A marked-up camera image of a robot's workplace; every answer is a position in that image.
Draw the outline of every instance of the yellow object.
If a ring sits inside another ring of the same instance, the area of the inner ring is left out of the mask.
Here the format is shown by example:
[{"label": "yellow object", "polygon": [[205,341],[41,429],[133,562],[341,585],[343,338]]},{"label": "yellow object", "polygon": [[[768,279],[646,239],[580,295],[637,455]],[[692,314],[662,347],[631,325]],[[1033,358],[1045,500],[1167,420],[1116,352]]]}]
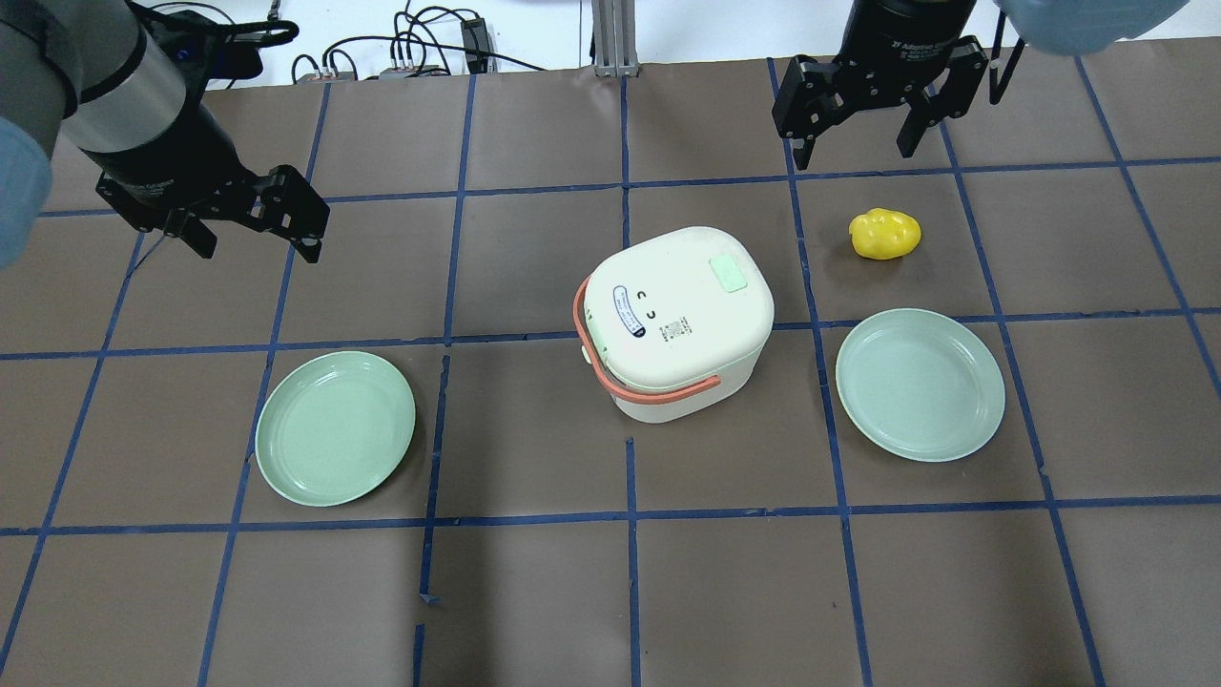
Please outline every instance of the yellow object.
[{"label": "yellow object", "polygon": [[857,255],[872,260],[901,257],[919,244],[919,222],[910,215],[874,207],[852,217],[847,232]]}]

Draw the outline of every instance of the light blue plate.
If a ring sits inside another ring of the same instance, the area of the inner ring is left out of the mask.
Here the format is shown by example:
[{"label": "light blue plate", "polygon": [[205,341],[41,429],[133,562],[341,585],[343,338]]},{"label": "light blue plate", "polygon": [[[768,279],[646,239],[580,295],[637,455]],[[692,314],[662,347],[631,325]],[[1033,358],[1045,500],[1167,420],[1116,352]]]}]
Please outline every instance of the light blue plate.
[{"label": "light blue plate", "polygon": [[996,359],[952,318],[915,308],[856,325],[835,362],[840,401],[883,449],[924,462],[978,451],[1005,415]]},{"label": "light blue plate", "polygon": [[382,483],[415,431],[415,398],[382,359],[339,351],[297,369],[267,398],[254,434],[264,480],[305,506],[335,506]]}]

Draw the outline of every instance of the qr code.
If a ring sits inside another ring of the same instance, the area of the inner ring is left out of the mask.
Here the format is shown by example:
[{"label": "qr code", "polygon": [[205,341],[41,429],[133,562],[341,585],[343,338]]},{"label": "qr code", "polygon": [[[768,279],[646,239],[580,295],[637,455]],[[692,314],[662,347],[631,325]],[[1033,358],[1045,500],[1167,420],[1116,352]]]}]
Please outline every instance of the qr code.
[{"label": "qr code", "polygon": [[686,317],[674,320],[670,323],[662,326],[662,339],[674,340],[684,333],[691,333],[691,325],[687,323]]}]

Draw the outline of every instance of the green plate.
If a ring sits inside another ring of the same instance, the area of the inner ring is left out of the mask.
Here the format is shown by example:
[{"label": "green plate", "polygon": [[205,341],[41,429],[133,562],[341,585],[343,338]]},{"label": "green plate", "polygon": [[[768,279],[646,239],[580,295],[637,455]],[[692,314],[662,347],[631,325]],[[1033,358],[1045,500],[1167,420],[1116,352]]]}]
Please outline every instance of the green plate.
[{"label": "green plate", "polygon": [[415,398],[382,359],[339,351],[276,387],[259,416],[254,454],[264,480],[305,506],[335,506],[394,472],[415,431]]},{"label": "green plate", "polygon": [[978,451],[1005,415],[996,359],[971,329],[929,310],[886,310],[856,325],[840,348],[835,381],[852,423],[913,461]]}]

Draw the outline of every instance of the red handle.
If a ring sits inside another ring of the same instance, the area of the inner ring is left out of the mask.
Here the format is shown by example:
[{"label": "red handle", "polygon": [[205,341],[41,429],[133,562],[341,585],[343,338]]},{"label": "red handle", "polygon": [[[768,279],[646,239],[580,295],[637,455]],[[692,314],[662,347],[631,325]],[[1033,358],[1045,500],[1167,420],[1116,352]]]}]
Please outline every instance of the red handle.
[{"label": "red handle", "polygon": [[619,384],[614,377],[608,375],[606,370],[602,369],[602,359],[598,358],[597,349],[593,348],[593,340],[590,338],[590,332],[585,328],[585,317],[581,314],[581,304],[585,301],[585,288],[589,284],[590,277],[585,277],[585,281],[581,282],[581,287],[576,289],[576,298],[573,299],[573,323],[576,325],[576,334],[581,337],[581,345],[585,347],[585,353],[589,354],[590,365],[593,366],[593,375],[597,376],[602,388],[610,393],[612,397],[623,399],[630,404],[661,406],[663,404],[673,404],[675,401],[690,399],[696,394],[701,394],[720,384],[720,378],[716,375],[702,382],[696,382],[690,387],[684,387],[683,389],[675,389],[674,392],[667,392],[664,394],[641,394],[640,392],[632,392],[631,389]]}]

